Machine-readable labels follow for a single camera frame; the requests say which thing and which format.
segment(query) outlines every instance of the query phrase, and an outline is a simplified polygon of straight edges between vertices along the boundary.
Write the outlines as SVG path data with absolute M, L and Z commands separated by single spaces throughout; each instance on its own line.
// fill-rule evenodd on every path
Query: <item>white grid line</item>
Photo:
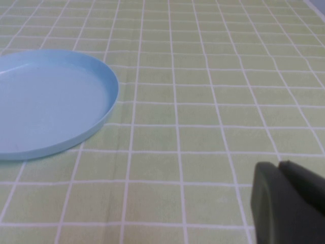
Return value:
M 63 13 L 64 10 L 66 9 L 66 7 L 67 7 L 67 5 L 69 4 L 69 2 L 70 2 L 70 0 L 68 0 L 68 1 L 66 2 L 66 4 L 64 5 L 64 7 L 62 8 L 61 13 L 60 13 L 60 14 L 58 15 L 58 17 L 56 18 L 55 22 L 53 23 L 53 25 L 52 25 L 52 27 L 51 27 L 51 29 L 50 29 L 50 31 L 49 31 L 49 33 L 46 35 L 46 37 L 44 38 L 44 41 L 43 41 L 42 44 L 40 45 L 40 49 L 43 48 L 43 46 L 44 46 L 46 40 L 47 40 L 47 39 L 49 38 L 49 36 L 52 34 L 52 31 L 54 30 L 54 27 L 55 27 L 56 24 L 58 23 L 58 21 L 59 21 L 61 15 L 62 15 L 62 13 Z
M 5 10 L 3 13 L 2 13 L 2 15 L 0 15 L 0 20 L 4 17 L 4 16 L 6 16 L 6 14 L 14 7 L 14 5 L 16 4 L 16 2 L 17 2 L 18 0 L 14 0 L 13 1 L 13 3 L 10 5 L 10 6 L 8 6 L 8 8 L 7 8 L 7 10 Z
M 132 157 L 132 149 L 133 149 L 133 137 L 134 137 L 134 124 L 136 119 L 136 100 L 138 94 L 138 79 L 139 79 L 139 65 L 140 65 L 140 54 L 141 54 L 141 43 L 142 43 L 142 28 L 143 28 L 143 16 L 145 12 L 145 3 L 146 0 L 142 1 L 142 16 L 141 16 L 141 29 L 140 29 L 140 39 L 139 39 L 139 50 L 138 50 L 138 59 L 137 59 L 137 71 L 136 71 L 136 82 L 135 82 L 135 90 L 134 90 L 134 100 L 132 107 L 132 126 L 130 131 L 130 141 L 129 141 L 129 152 L 127 156 L 127 168 L 126 168 L 126 183 L 124 189 L 124 197 L 123 197 L 123 206 L 122 206 L 122 223 L 120 229 L 120 244 L 124 243 L 124 222 L 126 217 L 126 208 L 127 208 L 127 195 L 128 195 L 128 181 L 129 174 L 131 168 L 131 157 Z
M 146 10 L 146 13 L 150 13 L 150 12 L 153 12 L 153 13 L 165 13 L 165 11 L 154 11 L 154 10 Z M 184 12 L 177 12 L 177 11 L 171 11 L 172 14 L 183 14 Z M 220 15 L 220 13 L 214 13 L 214 12 L 200 12 L 200 14 L 218 14 Z M 226 16 L 245 16 L 245 14 L 240 14 L 240 13 L 224 13 L 224 15 Z M 249 14 L 250 16 L 269 16 L 271 17 L 271 14 L 258 14 L 258 13 L 254 13 L 254 14 Z M 14 14 L 6 14 L 4 15 L 6 17 L 28 17 L 29 15 L 14 15 Z M 278 16 L 278 17 L 295 17 L 295 14 L 292 14 L 292 15 L 279 15 L 279 14 L 275 14 L 275 16 Z M 49 19 L 53 19 L 55 18 L 55 16 L 35 16 L 34 18 L 49 18 Z M 62 18 L 66 18 L 66 19 L 84 19 L 84 17 L 79 17 L 79 16 L 62 16 Z M 92 17 L 90 16 L 91 19 L 111 19 L 113 20 L 113 18 L 111 17 Z M 117 18 L 118 20 L 133 20 L 133 21 L 140 21 L 141 19 L 140 18 Z M 150 21 L 150 22 L 161 22 L 161 21 L 164 21 L 164 22 L 167 22 L 168 20 L 166 18 L 144 18 L 144 21 Z M 182 19 L 172 19 L 171 20 L 172 22 L 192 22 L 192 23 L 195 23 L 194 20 L 182 20 Z M 199 20 L 199 23 L 222 23 L 222 21 L 212 21 L 212 20 Z
M 33 15 L 36 13 L 37 9 L 39 8 L 39 6 L 41 5 L 41 3 L 43 2 L 44 0 L 42 0 L 38 5 L 37 7 L 35 8 L 35 10 L 32 12 L 32 14 L 25 20 L 24 24 L 20 27 L 19 31 L 11 38 L 10 42 L 7 44 L 7 46 L 2 49 L 0 51 L 0 56 L 2 55 L 2 53 L 11 45 L 11 43 L 14 41 L 14 39 L 16 38 L 16 36 L 21 32 L 21 30 L 25 27 L 26 23 L 33 17 Z
M 82 31 L 83 31 L 83 29 L 84 29 L 84 27 L 85 27 L 85 25 L 86 25 L 86 22 L 87 22 L 88 16 L 89 16 L 90 11 L 91 11 L 93 5 L 95 4 L 95 2 L 96 2 L 95 0 L 92 1 L 92 4 L 91 4 L 91 6 L 90 6 L 90 8 L 89 8 L 89 10 L 88 10 L 88 15 L 87 15 L 86 18 L 84 19 L 83 26 L 82 26 L 82 28 L 80 29 L 79 36 L 78 36 L 78 38 L 77 38 L 77 40 L 76 40 L 76 42 L 75 42 L 75 45 L 74 45 L 74 47 L 73 47 L 73 51 L 74 51 L 74 50 L 76 49 L 76 47 L 77 47 L 77 44 L 78 44 L 79 38 L 80 38 L 81 33 L 82 33 Z M 58 244 L 58 243 L 59 243 L 59 239 L 60 239 L 60 236 L 61 236 L 61 230 L 62 230 L 62 223 L 63 223 L 63 221 L 64 221 L 64 217 L 65 217 L 65 215 L 66 215 L 66 210 L 67 210 L 67 206 L 68 206 L 68 202 L 69 202 L 69 197 L 70 197 L 70 193 L 71 193 L 71 189 L 72 189 L 72 185 L 73 185 L 72 181 L 74 180 L 75 175 L 76 175 L 76 173 L 77 173 L 77 169 L 78 169 L 78 165 L 79 165 L 79 161 L 80 161 L 80 157 L 81 157 L 81 152 L 82 152 L 83 146 L 84 146 L 84 142 L 82 142 L 81 145 L 80 145 L 80 148 L 79 148 L 79 151 L 78 151 L 78 155 L 77 155 L 77 159 L 76 159 L 76 162 L 75 162 L 75 166 L 74 166 L 74 169 L 73 169 L 73 172 L 72 172 L 72 175 L 71 175 L 71 179 L 70 179 L 70 182 L 69 182 L 69 186 L 68 186 L 68 189 L 67 189 L 66 197 L 65 197 L 65 200 L 64 200 L 64 204 L 63 204 L 63 208 L 62 208 L 62 212 L 61 212 L 61 216 L 60 216 L 59 225 L 58 225 L 58 227 L 57 227 L 57 231 L 56 231 L 56 236 L 55 236 L 55 241 L 54 241 L 55 244 Z
M 57 181 L 57 182 L 45 182 L 45 181 L 0 181 L 0 185 L 15 185 L 15 186 L 62 186 L 72 184 L 93 184 L 93 183 L 126 183 L 126 179 L 89 179 L 89 180 L 73 180 L 73 181 Z M 164 180 L 128 180 L 131 184 L 157 184 L 157 185 L 176 185 L 176 186 L 206 186 L 206 187 L 235 187 L 235 184 L 224 182 L 192 182 L 187 181 L 181 183 L 180 181 L 164 181 Z M 252 184 L 238 184 L 239 187 L 252 187 Z
M 222 23 L 220 21 L 212 21 L 213 23 Z M 237 22 L 237 21 L 227 21 L 227 23 L 233 23 L 233 24 L 242 24 L 242 22 Z M 265 24 L 265 25 L 275 25 L 275 23 L 265 23 L 265 22 L 254 22 L 255 24 Z M 297 23 L 281 23 L 281 24 L 286 24 L 286 25 L 293 25 L 293 26 L 304 26 L 303 24 L 297 24 Z M 12 24 L 4 24 L 3 26 L 12 26 L 12 27 L 18 27 L 21 25 L 12 25 Z M 26 26 L 38 26 L 38 27 L 48 27 L 45 25 L 26 25 Z M 322 24 L 308 24 L 308 26 L 314 26 L 314 27 L 320 27 Z M 60 28 L 80 28 L 78 26 L 56 26 Z M 87 27 L 87 28 L 109 28 L 109 27 Z M 153 29 L 145 29 L 145 31 L 154 31 Z M 157 31 L 165 31 L 167 32 L 167 29 L 159 29 Z M 197 30 L 173 30 L 177 32 L 197 32 Z M 202 32 L 216 32 L 215 30 L 203 30 Z
M 1 214 L 0 214 L 0 223 L 2 223 L 3 220 L 4 220 L 4 217 L 5 217 L 6 211 L 7 211 L 8 207 L 9 207 L 9 204 L 10 204 L 10 202 L 11 202 L 11 199 L 12 199 L 13 195 L 14 195 L 14 192 L 15 192 L 15 190 L 16 190 L 16 187 L 18 186 L 18 183 L 19 183 L 20 177 L 21 177 L 21 175 L 22 175 L 22 172 L 23 172 L 23 170 L 24 170 L 24 168 L 25 168 L 25 165 L 26 165 L 26 161 L 24 161 L 24 162 L 22 163 L 22 165 L 21 165 L 21 167 L 20 167 L 20 170 L 19 170 L 19 173 L 18 173 L 18 175 L 17 175 L 17 177 L 16 177 L 16 180 L 15 180 L 15 182 L 13 183 L 13 186 L 12 186 L 12 188 L 11 188 L 11 190 L 10 190 L 10 193 L 9 193 L 9 196 L 8 196 L 8 198 L 7 198 L 7 200 L 6 200 L 6 203 L 5 203 L 5 205 L 4 205 L 4 208 L 2 209 L 2 212 L 1 212 Z
M 293 7 L 291 7 L 289 5 L 289 7 L 292 9 L 292 11 L 295 13 L 295 15 L 301 20 L 301 22 L 304 23 L 304 25 L 309 29 L 309 31 L 313 34 L 313 36 L 317 39 L 317 41 L 320 42 L 320 44 L 322 45 L 322 47 L 325 47 L 323 42 L 321 42 L 321 40 L 317 37 L 317 35 L 311 30 L 311 28 L 309 28 L 309 26 L 306 24 L 306 22 L 296 13 L 296 11 L 293 9 Z
M 283 29 L 283 27 L 280 25 L 280 23 L 279 23 L 278 20 L 274 17 L 274 15 L 273 15 L 273 18 L 277 21 L 277 23 L 279 24 L 280 28 Z M 257 30 L 256 30 L 256 28 L 255 28 L 255 25 L 253 25 L 253 27 L 254 27 L 254 29 L 255 29 L 255 31 L 256 31 L 256 34 L 258 35 L 258 37 L 260 38 L 261 42 L 262 42 L 263 45 L 264 45 L 264 42 L 263 42 L 263 40 L 261 39 L 261 36 L 259 35 L 259 33 L 257 32 Z M 309 61 L 308 61 L 308 60 L 307 60 L 307 59 L 306 59 L 306 58 L 305 58 L 305 57 L 300 53 L 299 49 L 295 46 L 295 44 L 294 44 L 294 42 L 292 41 L 292 39 L 290 38 L 290 36 L 289 36 L 288 34 L 286 34 L 286 35 L 287 35 L 287 37 L 289 38 L 289 40 L 291 41 L 291 43 L 292 43 L 292 45 L 294 46 L 294 48 L 296 49 L 296 51 L 299 53 L 299 55 L 300 55 L 300 56 L 301 56 L 301 57 L 302 57 L 302 58 L 307 62 L 307 65 L 308 65 L 310 71 L 314 74 L 314 76 L 315 76 L 315 78 L 317 79 L 317 81 L 318 81 L 318 83 L 320 84 L 320 86 L 323 87 L 323 88 L 325 89 L 323 83 L 320 81 L 320 79 L 318 78 L 318 76 L 314 73 L 313 69 L 311 68 L 311 66 L 310 66 L 310 64 L 309 64 Z M 277 67 L 277 64 L 276 64 L 274 58 L 273 58 L 271 55 L 270 55 L 270 57 L 272 58 L 273 63 L 274 63 L 274 66 L 275 66 L 275 68 L 276 68 L 277 71 L 278 71 L 278 67 Z M 305 117 L 304 113 L 302 112 L 302 109 L 301 109 L 301 107 L 299 106 L 298 101 L 296 100 L 295 96 L 292 94 L 292 92 L 291 92 L 290 88 L 288 87 L 288 85 L 287 85 L 285 79 L 283 78 L 281 72 L 278 71 L 278 74 L 280 75 L 280 77 L 281 77 L 281 79 L 282 79 L 282 81 L 283 81 L 283 83 L 284 83 L 284 85 L 285 85 L 287 91 L 289 92 L 289 94 L 291 95 L 292 99 L 293 99 L 294 102 L 296 103 L 297 108 L 298 108 L 300 114 L 301 114 L 302 117 L 304 118 L 304 120 L 305 120 L 306 124 L 308 125 L 309 129 L 311 130 L 311 132 L 313 133 L 314 138 L 316 139 L 317 144 L 318 144 L 320 150 L 322 151 L 323 154 L 325 154 L 324 147 L 323 147 L 323 145 L 322 145 L 322 143 L 321 143 L 319 137 L 317 136 L 317 134 L 315 133 L 314 129 L 313 129 L 312 126 L 310 125 L 310 123 L 309 123 L 308 119 Z
M 122 126 L 122 127 L 130 127 L 131 124 L 119 124 L 119 123 L 106 123 L 104 126 Z M 134 127 L 179 127 L 179 128 L 221 128 L 220 125 L 198 125 L 198 124 L 188 124 L 188 125 L 179 125 L 179 124 L 134 124 Z M 269 130 L 276 130 L 276 129 L 301 129 L 301 130 L 308 130 L 310 129 L 308 126 L 222 126 L 226 129 L 269 129 Z M 315 130 L 324 130 L 325 127 L 313 127 Z
M 223 140 L 223 143 L 224 143 L 225 151 L 227 152 L 227 157 L 228 157 L 228 160 L 229 160 L 229 163 L 230 163 L 230 168 L 231 168 L 231 171 L 232 171 L 234 184 L 236 185 L 235 186 L 235 191 L 236 191 L 236 197 L 237 197 L 237 201 L 238 201 L 238 205 L 239 205 L 239 209 L 240 209 L 240 213 L 241 213 L 241 218 L 242 218 L 243 224 L 245 226 L 245 232 L 246 232 L 246 236 L 247 236 L 247 239 L 248 239 L 248 243 L 252 244 L 252 239 L 251 239 L 249 230 L 247 228 L 247 221 L 246 221 L 244 207 L 243 207 L 243 203 L 241 201 L 240 192 L 239 192 L 239 188 L 238 188 L 236 171 L 235 171 L 235 168 L 234 168 L 233 159 L 232 159 L 232 156 L 231 156 L 231 154 L 229 152 L 228 143 L 227 143 L 226 136 L 225 136 L 225 133 L 224 133 L 222 119 L 221 119 L 221 116 L 220 116 L 220 113 L 219 113 L 219 107 L 218 107 L 215 91 L 214 91 L 214 88 L 213 88 L 212 78 L 211 78 L 211 74 L 210 74 L 210 70 L 209 70 L 208 58 L 207 58 L 207 55 L 206 55 L 206 52 L 205 52 L 205 47 L 204 47 L 204 43 L 203 43 L 203 40 L 202 40 L 202 35 L 201 35 L 201 32 L 200 32 L 200 25 L 199 25 L 199 21 L 198 21 L 198 17 L 197 17 L 197 13 L 196 13 L 196 9 L 195 9 L 195 5 L 194 5 L 193 0 L 192 0 L 192 5 L 193 5 L 193 10 L 194 10 L 194 15 L 195 15 L 195 18 L 197 20 L 197 26 L 198 26 L 202 51 L 203 51 L 203 54 L 205 56 L 205 64 L 206 64 L 206 68 L 207 68 L 207 71 L 208 71 L 209 81 L 210 81 L 210 85 L 211 85 L 211 91 L 212 91 L 212 94 L 213 94 L 213 101 L 214 101 L 214 104 L 215 104 L 215 109 L 216 109 L 216 113 L 217 113 L 217 116 L 218 116 L 219 124 L 221 126 L 220 130 L 221 130 L 222 140 Z
M 27 27 L 42 27 L 42 28 L 50 28 L 48 26 L 34 26 L 34 25 L 26 25 Z M 64 27 L 64 26 L 59 26 L 59 27 L 55 27 L 55 28 L 62 28 L 62 29 L 66 29 L 66 28 L 72 28 L 72 29 L 80 29 L 80 27 Z M 111 29 L 109 27 L 85 27 L 85 29 Z M 192 31 L 192 30 L 172 30 L 172 32 L 174 33 L 178 33 L 178 32 L 181 32 L 181 33 L 188 33 L 188 32 L 192 32 L 192 33 L 197 33 L 197 31 Z M 228 32 L 227 31 L 224 31 L 224 30 L 219 30 L 219 31 L 201 31 L 202 33 L 211 33 L 211 32 L 214 32 L 214 33 L 219 33 L 219 34 L 227 34 Z M 239 33 L 239 34 L 254 34 L 255 32 L 239 32 L 239 31 L 230 31 L 231 33 Z M 279 32 L 263 32 L 263 31 L 260 31 L 259 33 L 261 34 L 273 34 L 273 35 L 283 35 L 284 33 L 279 33 Z M 310 34 L 306 34 L 306 33 L 289 33 L 287 32 L 288 34 L 292 35 L 292 36 L 313 36 L 313 32 L 310 33 Z M 317 36 L 320 36 L 320 37 L 325 37 L 325 34 L 315 34 Z M 12 35 L 1 35 L 1 37 L 12 37 Z M 39 38 L 39 37 L 42 37 L 42 36 L 24 36 L 24 35 L 18 35 L 19 37 L 26 37 L 26 38 Z M 53 38 L 53 39 L 76 39 L 76 38 L 73 38 L 73 37 L 50 37 L 50 38 Z M 81 38 L 81 39 L 85 39 L 85 40 L 107 40 L 106 38 Z M 130 40 L 130 39 L 116 39 L 116 38 L 113 38 L 112 40 L 125 40 L 125 41 L 137 41 L 137 39 L 133 39 L 133 40 Z M 169 41 L 149 41 L 149 42 L 169 42 Z M 187 42 L 187 41 L 173 41 L 173 43 L 200 43 L 200 42 Z M 268 44 L 268 45 L 287 45 L 287 46 L 290 46 L 291 44 Z M 304 45 L 304 44 L 297 44 L 298 46 L 309 46 L 309 45 Z
M 120 82 L 123 85 L 131 85 L 134 82 Z M 146 83 L 138 82 L 138 85 L 152 85 L 152 86 L 173 86 L 173 84 L 168 83 Z M 210 87 L 208 84 L 176 84 L 178 87 Z M 213 87 L 231 87 L 231 88 L 248 88 L 248 85 L 213 85 Z M 253 88 L 274 88 L 274 89 L 284 89 L 285 86 L 276 86 L 276 85 L 251 85 Z M 323 90 L 322 87 L 314 86 L 288 86 L 290 89 L 311 89 L 311 90 Z
M 132 103 L 132 101 L 117 101 L 119 104 Z M 162 104 L 162 105 L 173 105 L 174 103 L 169 102 L 139 102 L 138 104 Z M 177 105 L 207 105 L 214 106 L 213 103 L 177 103 Z M 236 107 L 256 107 L 254 103 L 251 104 L 237 104 L 237 103 L 219 103 L 218 106 L 236 106 Z M 287 105 L 279 105 L 279 104 L 259 104 L 260 107 L 301 107 L 301 108 L 325 108 L 325 105 L 297 105 L 297 104 L 287 104 Z
M 122 222 L 63 222 L 63 226 L 120 226 Z M 182 227 L 183 224 L 179 223 L 159 223 L 159 222 L 124 222 L 125 225 L 133 226 L 158 226 L 158 227 Z M 0 227 L 56 227 L 58 223 L 1 223 Z M 206 228 L 206 229 L 224 229 L 224 230 L 241 230 L 244 229 L 244 226 L 240 225 L 208 225 L 208 224 L 187 224 L 187 228 Z M 254 226 L 248 226 L 250 230 L 254 230 Z
M 115 22 L 116 22 L 117 14 L 118 14 L 118 11 L 119 11 L 119 7 L 120 7 L 120 0 L 117 3 L 117 7 L 116 7 L 116 11 L 115 11 L 115 16 L 114 16 L 114 19 L 113 19 L 113 23 L 112 23 L 112 28 L 111 28 L 111 31 L 110 31 L 110 35 L 108 37 L 108 41 L 107 41 L 107 46 L 106 46 L 106 50 L 105 50 L 103 62 L 106 62 L 107 53 L 108 53 L 108 50 L 109 50 L 109 47 L 110 47 L 110 44 L 111 44 L 112 35 L 113 35 L 113 29 L 114 29 L 114 25 L 115 25 Z
M 168 19 L 169 19 L 169 21 L 168 21 L 169 22 L 169 38 L 170 38 L 171 61 L 172 61 L 174 112 L 175 112 L 175 126 L 176 126 L 177 156 L 178 156 L 180 194 L 181 194 L 183 235 L 184 235 L 184 244 L 188 244 L 188 234 L 187 234 L 187 227 L 186 227 L 186 208 L 185 208 L 183 165 L 182 165 L 182 157 L 181 157 L 181 153 L 180 153 L 181 145 L 180 145 L 180 135 L 179 135 L 179 127 L 178 127 L 178 110 L 177 110 L 176 82 L 175 82 L 175 70 L 174 70 L 174 52 L 173 52 L 173 38 L 172 38 L 171 12 L 170 12 L 170 1 L 169 0 L 168 0 Z

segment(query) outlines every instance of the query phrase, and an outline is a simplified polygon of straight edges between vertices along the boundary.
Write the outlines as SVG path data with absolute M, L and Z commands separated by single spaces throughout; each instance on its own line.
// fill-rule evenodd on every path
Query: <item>plate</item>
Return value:
M 0 160 L 39 158 L 84 141 L 107 121 L 118 91 L 114 72 L 85 54 L 0 57 Z

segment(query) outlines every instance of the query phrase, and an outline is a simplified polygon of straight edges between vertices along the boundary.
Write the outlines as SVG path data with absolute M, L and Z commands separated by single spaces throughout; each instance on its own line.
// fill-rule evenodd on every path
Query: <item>plastic plate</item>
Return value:
M 0 57 L 0 160 L 68 149 L 106 122 L 118 81 L 103 62 L 65 50 Z

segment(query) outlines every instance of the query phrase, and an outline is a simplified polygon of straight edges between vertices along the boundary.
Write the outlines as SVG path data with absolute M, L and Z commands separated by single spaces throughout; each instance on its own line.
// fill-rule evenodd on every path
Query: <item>grid pattern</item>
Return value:
M 325 176 L 324 44 L 304 2 L 2 0 L 0 55 L 83 52 L 121 91 L 80 145 L 0 162 L 0 242 L 255 243 L 256 162 Z

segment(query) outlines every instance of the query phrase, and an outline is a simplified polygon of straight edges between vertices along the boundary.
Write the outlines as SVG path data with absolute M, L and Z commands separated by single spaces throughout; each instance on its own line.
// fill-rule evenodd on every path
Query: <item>black plastic object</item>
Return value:
M 325 179 L 292 162 L 255 167 L 257 244 L 325 244 Z

